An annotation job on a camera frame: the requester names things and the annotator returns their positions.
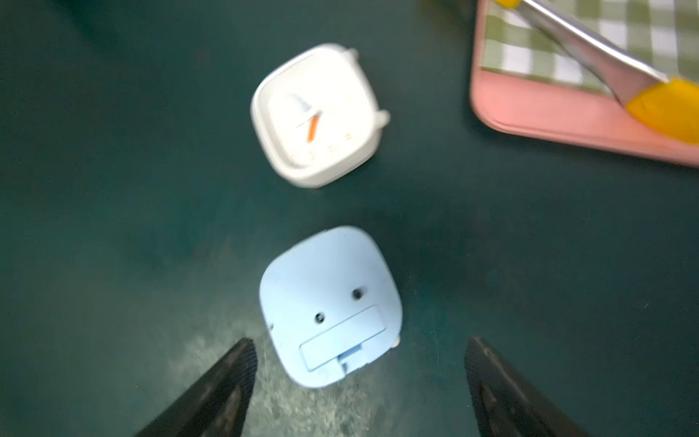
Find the green surface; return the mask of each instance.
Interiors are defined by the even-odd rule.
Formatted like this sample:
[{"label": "green surface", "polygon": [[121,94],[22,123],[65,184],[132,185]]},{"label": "green surface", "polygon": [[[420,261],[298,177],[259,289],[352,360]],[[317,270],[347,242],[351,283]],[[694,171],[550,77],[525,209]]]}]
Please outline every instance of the green surface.
[{"label": "green surface", "polygon": [[[0,20],[3,437],[132,434],[241,336],[260,356],[247,436],[475,436],[473,334],[594,435],[698,435],[698,173],[484,127],[472,15],[17,0]],[[359,50],[393,117],[369,162],[299,189],[250,98],[328,41]],[[311,392],[275,356],[258,284],[339,224],[381,247],[403,342]]]}]

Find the clock hand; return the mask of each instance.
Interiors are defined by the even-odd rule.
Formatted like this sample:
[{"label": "clock hand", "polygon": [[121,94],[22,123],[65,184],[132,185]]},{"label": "clock hand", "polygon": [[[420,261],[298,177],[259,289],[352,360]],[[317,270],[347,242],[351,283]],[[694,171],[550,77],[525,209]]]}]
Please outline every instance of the clock hand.
[{"label": "clock hand", "polygon": [[320,118],[320,113],[313,115],[310,119],[310,124],[308,125],[308,142],[311,143],[315,139],[315,131],[318,127],[318,119]]},{"label": "clock hand", "polygon": [[303,126],[308,120],[311,120],[313,117],[320,116],[322,114],[322,111],[316,108],[312,108],[312,110],[309,110],[308,112],[304,113],[301,118],[298,119],[298,123],[296,123],[296,127],[301,127]]},{"label": "clock hand", "polygon": [[307,101],[303,100],[298,94],[291,94],[291,97],[296,101],[296,103],[301,107],[301,111],[306,113],[311,110],[311,106]]}]

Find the yellow knife handle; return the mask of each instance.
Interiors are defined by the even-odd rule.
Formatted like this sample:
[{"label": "yellow knife handle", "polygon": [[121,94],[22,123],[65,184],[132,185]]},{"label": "yellow knife handle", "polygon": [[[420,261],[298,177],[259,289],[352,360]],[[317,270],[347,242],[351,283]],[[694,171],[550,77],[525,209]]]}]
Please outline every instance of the yellow knife handle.
[{"label": "yellow knife handle", "polygon": [[495,1],[497,1],[500,4],[500,6],[504,6],[504,7],[509,8],[509,9],[516,8],[520,2],[520,0],[495,0]]},{"label": "yellow knife handle", "polygon": [[667,136],[699,143],[699,86],[675,78],[646,89],[626,104],[641,122]]}]

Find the white clock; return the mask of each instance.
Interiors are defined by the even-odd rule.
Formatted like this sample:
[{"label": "white clock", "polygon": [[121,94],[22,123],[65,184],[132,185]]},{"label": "white clock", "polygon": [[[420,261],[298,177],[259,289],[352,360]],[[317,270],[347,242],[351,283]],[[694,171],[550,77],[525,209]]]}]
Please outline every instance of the white clock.
[{"label": "white clock", "polygon": [[250,113],[274,170],[299,187],[321,187],[376,151],[390,115],[379,110],[355,50],[312,48],[258,86]]}]

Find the square alarm clock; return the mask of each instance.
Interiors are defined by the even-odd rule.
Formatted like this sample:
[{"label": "square alarm clock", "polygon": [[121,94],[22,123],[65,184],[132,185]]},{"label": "square alarm clock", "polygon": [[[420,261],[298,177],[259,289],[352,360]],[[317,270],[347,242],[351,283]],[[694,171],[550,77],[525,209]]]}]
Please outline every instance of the square alarm clock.
[{"label": "square alarm clock", "polygon": [[390,114],[357,63],[357,51],[318,45],[274,70],[252,97],[262,150],[290,183],[321,187],[376,151]]},{"label": "square alarm clock", "polygon": [[356,227],[315,234],[282,253],[260,281],[260,306],[284,370],[321,388],[400,343],[403,306],[374,240]]}]

